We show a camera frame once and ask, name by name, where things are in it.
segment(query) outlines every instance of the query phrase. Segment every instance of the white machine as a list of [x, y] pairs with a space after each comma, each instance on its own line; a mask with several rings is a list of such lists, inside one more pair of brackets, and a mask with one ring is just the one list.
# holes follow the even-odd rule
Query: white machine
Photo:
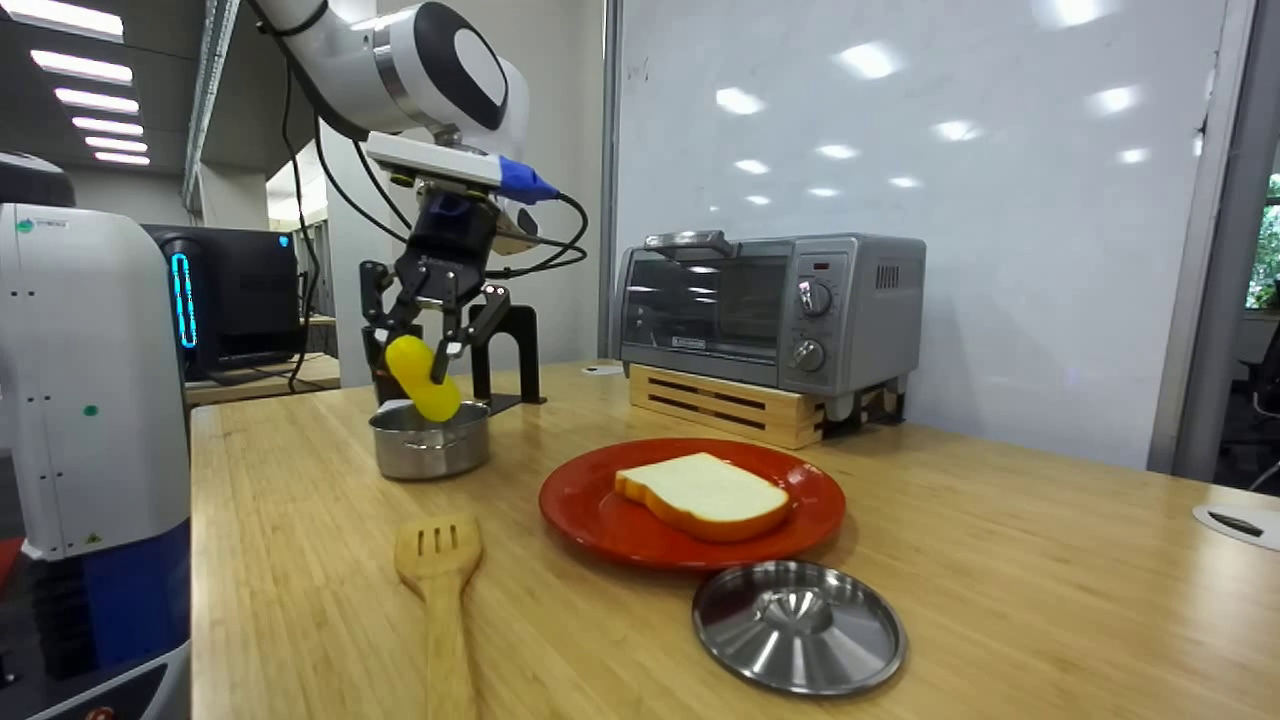
[[[421, 308], [439, 308], [443, 374], [449, 354], [483, 338], [504, 311], [504, 291], [483, 288], [491, 239], [513, 227], [504, 202], [580, 208], [527, 165], [495, 157], [519, 145], [522, 76], [449, 2], [361, 29], [327, 0], [252, 0], [252, 8], [314, 110], [421, 186], [424, 208], [402, 254], [395, 267], [361, 273], [361, 291], [378, 294], [399, 285], [386, 311], [362, 303], [385, 338], [417, 330]], [[22, 502], [22, 552], [35, 563], [126, 552], [188, 522], [188, 429], [162, 254], [140, 223], [0, 196], [0, 417], [0, 448], [13, 448]]]
[[0, 387], [31, 558], [188, 519], [162, 254], [140, 223], [0, 202]]

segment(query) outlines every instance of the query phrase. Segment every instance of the metal lid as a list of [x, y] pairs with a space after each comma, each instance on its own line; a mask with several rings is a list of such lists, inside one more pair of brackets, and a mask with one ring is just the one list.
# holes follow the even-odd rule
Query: metal lid
[[738, 681], [786, 697], [851, 697], [907, 651], [892, 607], [854, 575], [767, 558], [711, 575], [690, 599], [705, 646]]

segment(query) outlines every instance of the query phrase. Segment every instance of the yellow object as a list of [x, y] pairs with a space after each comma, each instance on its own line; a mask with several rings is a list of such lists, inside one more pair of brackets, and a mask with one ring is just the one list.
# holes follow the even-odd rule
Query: yellow object
[[421, 335], [395, 335], [385, 346], [385, 361], [386, 361], [395, 385], [402, 387], [402, 397], [411, 398], [411, 407], [427, 425], [449, 425], [457, 417], [457, 407], [462, 402], [462, 387], [451, 374], [443, 374], [443, 385], [431, 385], [431, 352]]

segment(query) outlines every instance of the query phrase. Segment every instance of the wall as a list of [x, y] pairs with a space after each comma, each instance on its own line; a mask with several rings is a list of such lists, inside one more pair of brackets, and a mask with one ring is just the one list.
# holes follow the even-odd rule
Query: wall
[[140, 223], [198, 223], [179, 202], [177, 174], [140, 174], [140, 173], [67, 173], [79, 208], [100, 208], [133, 215]]
[[[375, 10], [409, 8], [409, 0], [385, 0]], [[577, 196], [588, 215], [599, 215], [599, 110], [604, 110], [604, 0], [522, 0], [522, 2], [483, 2], [462, 0], [458, 8], [489, 45], [507, 54], [527, 87], [532, 117], [522, 133], [519, 158], [535, 165], [557, 186]], [[335, 2], [350, 18], [369, 18], [373, 2]], [[323, 129], [323, 157], [346, 196], [373, 215], [402, 227], [375, 186], [346, 139]], [[417, 200], [402, 186], [386, 186], [402, 215], [417, 215]], [[577, 223], [564, 208], [532, 208], [543, 236], [566, 236]], [[369, 362], [361, 361], [361, 261], [395, 261], [395, 244], [362, 223], [335, 192], [327, 192], [327, 252], [332, 252], [332, 294], [335, 294], [335, 335], [342, 362], [342, 385], [369, 385]], [[519, 267], [543, 252], [498, 254], [491, 267]], [[547, 277], [513, 280], [513, 298], [540, 311], [540, 361], [588, 361], [599, 344], [599, 267], [595, 261]], [[495, 344], [495, 367], [513, 367], [507, 344]]]
[[[913, 420], [1149, 464], [1229, 0], [1095, 0], [1082, 25], [1056, 25], [1052, 0], [622, 8], [620, 249], [662, 227], [922, 236]], [[835, 52], [854, 45], [901, 69], [851, 76]], [[765, 110], [728, 117], [714, 87]], [[1098, 87], [1137, 102], [1095, 110]], [[950, 145], [941, 120], [976, 134]], [[829, 139], [858, 157], [817, 157]]]
[[198, 211], [208, 227], [269, 227], [269, 174], [198, 165]]

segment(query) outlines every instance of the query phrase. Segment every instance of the silver pot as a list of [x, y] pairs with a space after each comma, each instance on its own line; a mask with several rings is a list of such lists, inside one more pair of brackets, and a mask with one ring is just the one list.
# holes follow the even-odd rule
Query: silver pot
[[391, 398], [373, 412], [369, 429], [385, 479], [443, 479], [489, 458], [489, 412], [477, 402], [449, 425], [427, 425], [409, 398]]

